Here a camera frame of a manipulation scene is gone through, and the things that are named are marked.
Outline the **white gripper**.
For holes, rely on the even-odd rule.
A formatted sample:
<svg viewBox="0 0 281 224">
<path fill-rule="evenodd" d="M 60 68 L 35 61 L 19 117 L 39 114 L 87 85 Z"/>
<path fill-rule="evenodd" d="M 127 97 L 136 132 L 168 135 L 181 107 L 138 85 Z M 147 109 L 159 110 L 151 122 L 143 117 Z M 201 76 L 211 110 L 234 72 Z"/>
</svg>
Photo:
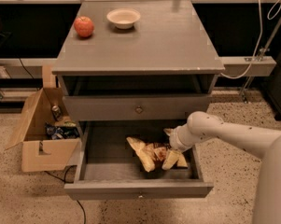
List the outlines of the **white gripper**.
<svg viewBox="0 0 281 224">
<path fill-rule="evenodd" d="M 180 152 L 185 152 L 198 142 L 198 136 L 190 131 L 187 124 L 177 126 L 174 129 L 164 128 L 163 131 L 169 137 L 171 148 L 166 153 L 166 158 L 162 164 L 163 170 L 171 169 L 179 160 Z"/>
</svg>

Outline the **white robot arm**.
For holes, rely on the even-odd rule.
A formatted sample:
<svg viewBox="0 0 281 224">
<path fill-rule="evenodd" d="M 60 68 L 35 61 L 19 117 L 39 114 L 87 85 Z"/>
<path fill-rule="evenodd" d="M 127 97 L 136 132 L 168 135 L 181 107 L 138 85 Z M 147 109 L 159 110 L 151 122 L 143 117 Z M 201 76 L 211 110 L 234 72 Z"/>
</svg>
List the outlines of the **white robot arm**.
<svg viewBox="0 0 281 224">
<path fill-rule="evenodd" d="M 166 133 L 171 149 L 178 153 L 217 138 L 261 159 L 252 223 L 281 224 L 281 131 L 229 123 L 196 111 L 186 124 Z"/>
</svg>

